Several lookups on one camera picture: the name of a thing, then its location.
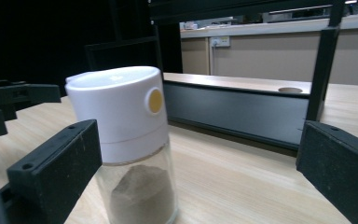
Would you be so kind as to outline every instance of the wooden table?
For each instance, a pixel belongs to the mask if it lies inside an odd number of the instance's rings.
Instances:
[[[165,74],[202,83],[202,76]],[[204,77],[208,85],[276,91],[309,83]],[[0,136],[0,188],[6,168],[76,122],[68,98],[18,112]],[[322,122],[358,136],[358,86],[330,85]],[[350,223],[296,170],[296,158],[170,127],[180,223]],[[108,223],[92,178],[66,223]]]

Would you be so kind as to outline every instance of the yellow button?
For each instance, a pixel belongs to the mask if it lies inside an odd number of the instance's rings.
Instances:
[[[162,107],[162,94],[159,90],[153,90],[149,96],[149,109],[152,113],[158,113]]]

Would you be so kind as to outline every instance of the white plastic lid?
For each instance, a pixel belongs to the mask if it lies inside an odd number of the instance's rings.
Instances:
[[[135,66],[66,79],[77,120],[97,119],[103,162],[135,161],[168,142],[160,72]]]

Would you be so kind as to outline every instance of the brown powder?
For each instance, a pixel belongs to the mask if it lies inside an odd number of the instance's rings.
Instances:
[[[132,166],[113,189],[110,209],[115,223],[165,224],[175,209],[168,172],[153,166]]]

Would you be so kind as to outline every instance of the beige wall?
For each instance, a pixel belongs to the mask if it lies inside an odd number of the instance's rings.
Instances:
[[[231,47],[216,48],[212,52],[214,75],[311,81],[319,33],[230,38]],[[184,73],[209,74],[204,68],[209,60],[200,56],[208,54],[205,37],[183,39],[182,46]],[[341,31],[330,82],[358,85],[358,29]]]

